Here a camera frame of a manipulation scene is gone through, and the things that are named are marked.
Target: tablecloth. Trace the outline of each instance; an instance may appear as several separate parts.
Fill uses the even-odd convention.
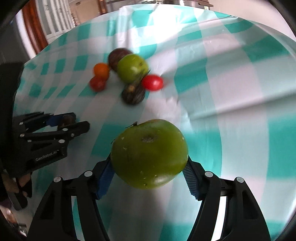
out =
[[[91,91],[93,66],[117,47],[144,57],[164,88],[127,106],[112,72],[106,90]],[[27,211],[34,214],[55,176],[78,177],[106,159],[125,127],[161,118],[182,131],[192,160],[246,180],[275,239],[296,201],[295,51],[293,40],[267,26],[175,5],[125,6],[65,33],[25,64],[14,114],[75,112],[91,129],[70,142],[67,158],[33,173]],[[98,207],[111,240],[182,241],[200,203],[180,173],[154,190],[115,176]],[[73,216],[84,240],[75,198]]]

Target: wooden door frame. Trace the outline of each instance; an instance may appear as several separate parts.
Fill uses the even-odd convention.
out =
[[[108,13],[107,5],[106,5],[105,0],[97,0],[97,3],[98,3],[98,7],[99,7],[99,11],[100,11],[101,15]]]
[[[41,27],[35,0],[30,0],[22,8],[22,14],[30,42],[34,51],[38,54],[48,46],[48,42]]]

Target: green tomato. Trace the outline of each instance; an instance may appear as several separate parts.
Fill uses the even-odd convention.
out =
[[[166,120],[149,120],[127,128],[113,142],[115,173],[135,188],[160,187],[185,167],[188,147],[180,130]]]
[[[137,54],[124,56],[117,65],[117,74],[126,84],[134,82],[140,75],[144,76],[148,72],[148,64]]]

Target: teal checkered tablecloth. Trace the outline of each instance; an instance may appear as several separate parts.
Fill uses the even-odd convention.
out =
[[[112,72],[106,90],[92,92],[93,66],[117,47],[147,59],[164,88],[127,106]],[[293,40],[267,26],[175,5],[125,6],[62,35],[25,64],[15,115],[75,112],[91,129],[70,142],[66,159],[33,173],[27,212],[34,214],[55,176],[92,169],[125,127],[161,118],[181,129],[192,160],[246,180],[275,239],[296,203],[295,53]],[[200,203],[180,173],[148,191],[115,176],[98,207],[111,240],[185,241]],[[84,240],[75,198],[73,215]]]

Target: white wall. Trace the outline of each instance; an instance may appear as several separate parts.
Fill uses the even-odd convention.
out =
[[[278,12],[265,0],[209,0],[213,11],[226,13],[272,27],[296,41],[292,30]]]

